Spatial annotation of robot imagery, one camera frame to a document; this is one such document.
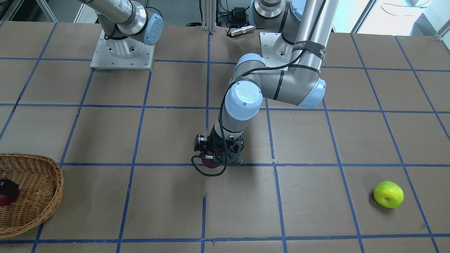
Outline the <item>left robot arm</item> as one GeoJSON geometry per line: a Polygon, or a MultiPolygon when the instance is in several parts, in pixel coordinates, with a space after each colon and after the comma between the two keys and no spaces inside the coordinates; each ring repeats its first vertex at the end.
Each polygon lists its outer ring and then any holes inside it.
{"type": "Polygon", "coordinates": [[[269,67],[262,56],[247,53],[236,64],[209,136],[197,135],[193,158],[208,168],[242,162],[242,133],[264,98],[316,108],[326,84],[320,67],[339,2],[337,0],[254,0],[249,21],[279,32],[275,51],[284,65],[269,67]]]}

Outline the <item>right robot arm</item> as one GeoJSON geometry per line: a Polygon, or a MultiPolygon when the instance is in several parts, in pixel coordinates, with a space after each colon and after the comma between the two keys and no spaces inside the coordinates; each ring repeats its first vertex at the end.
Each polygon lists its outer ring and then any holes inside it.
{"type": "Polygon", "coordinates": [[[131,0],[81,0],[95,10],[106,39],[131,38],[145,45],[156,45],[163,31],[158,12],[147,10],[131,0]]]}

